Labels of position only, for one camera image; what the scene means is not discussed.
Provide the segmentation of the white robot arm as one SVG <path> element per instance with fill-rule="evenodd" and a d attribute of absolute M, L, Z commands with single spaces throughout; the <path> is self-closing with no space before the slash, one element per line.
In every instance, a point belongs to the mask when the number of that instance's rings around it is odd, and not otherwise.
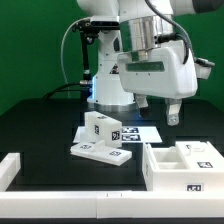
<path fill-rule="evenodd" d="M 215 11 L 224 0 L 77 0 L 99 38 L 98 72 L 88 102 L 119 111 L 136 104 L 142 116 L 147 98 L 166 101 L 167 123 L 179 123 L 184 98 L 214 64 L 194 56 L 188 33 L 173 18 Z"/>

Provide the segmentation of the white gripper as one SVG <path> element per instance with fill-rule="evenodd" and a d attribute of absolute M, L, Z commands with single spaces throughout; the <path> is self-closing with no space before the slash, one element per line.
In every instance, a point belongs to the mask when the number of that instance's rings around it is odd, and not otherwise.
<path fill-rule="evenodd" d="M 184 53 L 182 41 L 171 41 L 149 50 L 143 61 L 137 61 L 136 52 L 118 56 L 121 85 L 126 92 L 135 93 L 142 118 L 150 115 L 147 96 L 171 98 L 165 100 L 167 124 L 179 124 L 181 99 L 193 96 L 198 87 L 192 53 L 183 63 Z"/>

